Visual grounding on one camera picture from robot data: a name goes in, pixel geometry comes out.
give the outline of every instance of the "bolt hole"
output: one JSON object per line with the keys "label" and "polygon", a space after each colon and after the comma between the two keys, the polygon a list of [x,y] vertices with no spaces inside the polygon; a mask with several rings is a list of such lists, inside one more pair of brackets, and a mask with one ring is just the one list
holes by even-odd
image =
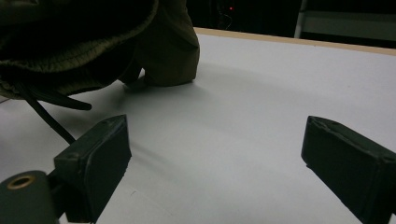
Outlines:
{"label": "bolt hole", "polygon": [[23,175],[13,179],[7,187],[9,189],[23,189],[35,181],[35,177],[33,175]]}

